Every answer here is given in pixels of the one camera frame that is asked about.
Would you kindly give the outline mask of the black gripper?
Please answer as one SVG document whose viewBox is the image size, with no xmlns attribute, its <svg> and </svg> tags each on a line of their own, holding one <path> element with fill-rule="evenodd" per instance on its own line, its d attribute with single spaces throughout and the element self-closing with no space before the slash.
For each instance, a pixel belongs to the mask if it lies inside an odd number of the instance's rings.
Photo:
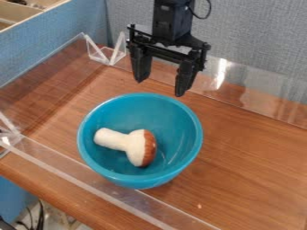
<svg viewBox="0 0 307 230">
<path fill-rule="evenodd" d="M 192 87 L 198 71 L 203 71 L 211 46 L 187 32 L 179 39 L 168 40 L 152 35 L 151 29 L 130 24 L 127 48 L 132 62 L 135 80 L 142 83 L 151 73 L 152 58 L 180 64 L 175 79 L 175 95 L 182 97 Z"/>
</svg>

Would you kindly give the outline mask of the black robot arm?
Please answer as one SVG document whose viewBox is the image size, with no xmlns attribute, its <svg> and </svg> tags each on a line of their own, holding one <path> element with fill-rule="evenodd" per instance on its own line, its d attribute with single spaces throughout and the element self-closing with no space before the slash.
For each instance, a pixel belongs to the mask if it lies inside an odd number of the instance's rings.
<svg viewBox="0 0 307 230">
<path fill-rule="evenodd" d="M 204 17 L 195 13 L 195 0 L 155 0 L 152 26 L 128 24 L 131 65 L 135 80 L 142 83 L 151 74 L 152 58 L 179 65 L 175 79 L 175 95 L 183 96 L 191 89 L 196 74 L 204 70 L 211 46 L 192 34 L 192 20 Z"/>
</svg>

